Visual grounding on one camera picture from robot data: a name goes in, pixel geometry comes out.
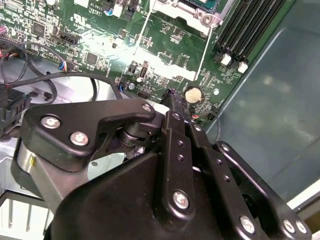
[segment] white label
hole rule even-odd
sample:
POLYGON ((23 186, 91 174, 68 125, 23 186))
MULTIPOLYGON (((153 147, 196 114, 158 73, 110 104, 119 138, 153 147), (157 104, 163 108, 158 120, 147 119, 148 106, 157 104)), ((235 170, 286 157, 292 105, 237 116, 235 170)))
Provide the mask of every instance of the white label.
POLYGON ((73 2, 74 4, 78 4, 86 9, 88 8, 88 5, 89 5, 89 0, 74 0, 73 2))

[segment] screw hole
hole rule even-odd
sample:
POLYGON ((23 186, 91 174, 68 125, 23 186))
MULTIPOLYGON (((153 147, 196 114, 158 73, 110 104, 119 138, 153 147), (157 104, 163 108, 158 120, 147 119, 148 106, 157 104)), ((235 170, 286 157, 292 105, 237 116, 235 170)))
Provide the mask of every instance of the screw hole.
POLYGON ((178 160, 180 161, 180 162, 183 162, 184 161, 184 156, 182 156, 181 154, 178 156, 178 160))
POLYGON ((180 147, 183 147, 185 144, 184 144, 183 141, 178 141, 178 145, 179 145, 180 147))
POLYGON ((224 176, 224 178, 223 178, 227 183, 230 183, 230 178, 226 175, 226 176, 224 176))

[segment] black connector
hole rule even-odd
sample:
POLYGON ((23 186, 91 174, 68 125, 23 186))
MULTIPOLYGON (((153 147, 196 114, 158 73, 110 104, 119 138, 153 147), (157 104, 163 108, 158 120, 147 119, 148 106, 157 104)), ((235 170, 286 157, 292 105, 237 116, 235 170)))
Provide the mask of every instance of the black connector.
POLYGON ((78 43, 80 43, 80 39, 81 39, 81 37, 73 35, 68 32, 61 32, 58 38, 61 42, 67 43, 70 45, 77 45, 78 43))
POLYGON ((137 95, 143 99, 147 99, 148 97, 150 97, 150 93, 147 93, 145 91, 139 90, 137 92, 137 95))
POLYGON ((0 137, 9 133, 30 106, 31 98, 21 91, 0 86, 0 137))
POLYGON ((131 21, 134 17, 134 14, 137 10, 139 4, 139 0, 131 0, 130 3, 127 5, 127 9, 124 13, 124 19, 127 21, 131 21))

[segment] black memory slot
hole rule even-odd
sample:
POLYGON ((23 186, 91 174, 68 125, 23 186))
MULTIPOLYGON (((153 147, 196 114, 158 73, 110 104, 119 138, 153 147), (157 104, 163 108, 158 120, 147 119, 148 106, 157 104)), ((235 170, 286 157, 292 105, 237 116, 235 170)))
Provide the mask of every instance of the black memory slot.
POLYGON ((238 42, 239 38, 241 38, 241 36, 248 28, 248 25, 251 23, 255 13, 259 11, 259 6, 261 6, 261 3, 265 1, 266 0, 253 1, 249 9, 242 16, 240 24, 236 27, 235 34, 233 34, 232 38, 227 43, 227 46, 231 49, 231 51, 233 50, 235 44, 238 42))
POLYGON ((252 21, 252 26, 250 26, 250 29, 246 33, 245 38, 242 39, 242 41, 238 44, 238 46, 234 49, 235 54, 240 55, 240 53, 246 49, 246 46, 248 46, 249 42, 254 37, 254 34, 260 29, 261 25, 264 23, 265 19, 267 18, 268 14, 271 12, 273 7, 275 6, 277 0, 268 0, 267 6, 264 6, 264 8, 261 8, 261 12, 259 12, 255 19, 252 21))
POLYGON ((267 28, 269 27, 270 23, 273 21, 273 19, 276 17, 282 6, 285 4, 286 0, 279 0, 277 2, 277 5, 272 9, 267 19, 264 21, 263 26, 261 26, 259 32, 257 32, 254 36, 254 38, 250 41, 249 45, 246 49, 242 52, 242 56, 245 58, 248 57, 248 55, 251 53, 257 42, 260 40, 261 36, 265 33, 267 28))
POLYGON ((266 0, 260 8, 258 12, 255 13, 253 18, 251 19, 249 27, 244 32, 240 41, 238 41, 237 45, 234 46, 232 53, 239 54, 240 50, 248 43, 248 41, 253 37, 253 34, 256 30, 261 26, 264 18, 270 12, 270 8, 273 6, 276 0, 266 0))
POLYGON ((219 39, 217 41, 218 45, 223 46, 223 47, 225 46, 225 44, 223 44, 223 43, 226 41, 226 39, 230 36, 232 31, 235 29, 234 28, 235 23, 239 20, 240 16, 246 10, 246 8, 248 6, 248 2, 249 2, 249 0, 241 1, 239 3, 236 10, 233 12, 231 19, 229 20, 225 29, 223 30, 222 34, 219 37, 219 39))

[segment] metal screw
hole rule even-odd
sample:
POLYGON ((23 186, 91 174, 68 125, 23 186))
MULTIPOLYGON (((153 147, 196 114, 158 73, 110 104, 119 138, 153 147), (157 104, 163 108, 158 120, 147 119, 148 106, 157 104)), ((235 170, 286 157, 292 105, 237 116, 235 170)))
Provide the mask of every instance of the metal screw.
POLYGON ((299 231, 302 232, 303 234, 307 234, 307 229, 305 226, 300 222, 300 221, 295 221, 296 226, 298 227, 299 231))
POLYGON ((179 116, 179 114, 177 114, 177 113, 173 113, 173 114, 172 114, 172 116, 173 116, 175 119, 180 120, 180 116, 179 116))
POLYGON ((175 191, 173 193, 173 201, 180 209, 187 209, 189 207, 189 200, 181 191, 175 191))
POLYGON ((70 141, 77 146, 85 146, 89 143, 89 138, 83 132, 76 131, 71 134, 70 141))
POLYGON ((206 16, 203 18, 203 23, 208 25, 208 24, 211 23, 212 19, 213 19, 212 16, 206 15, 206 16))
POLYGON ((150 106, 149 106, 148 104, 143 104, 143 105, 142 105, 142 108, 143 108, 144 110, 146 110, 147 112, 151 112, 151 111, 152 111, 151 108, 150 108, 150 106))
POLYGON ((221 146, 225 151, 227 151, 227 152, 230 151, 229 147, 227 145, 225 145, 224 143, 221 146))
POLYGON ((41 119, 41 124, 47 129, 57 129, 60 127, 61 122, 54 116, 45 116, 41 119))
POLYGON ((136 85, 134 84, 134 83, 130 83, 129 85, 128 85, 128 89, 130 89, 130 90, 133 90, 133 89, 135 89, 136 88, 136 85))
POLYGON ((240 222, 244 230, 246 230, 250 234, 255 233, 255 225, 252 223, 252 221, 247 216, 241 216, 240 222))
POLYGON ((213 89, 213 95, 218 95, 220 93, 218 88, 213 89))
POLYGON ((201 132, 202 130, 201 130, 201 127, 199 126, 199 125, 194 125, 194 127, 195 127, 195 130, 197 130, 197 131, 199 131, 199 132, 201 132))
POLYGON ((296 232, 294 226, 287 219, 283 220, 283 224, 284 224, 285 228, 288 230, 288 232, 290 232, 292 234, 294 234, 296 232))

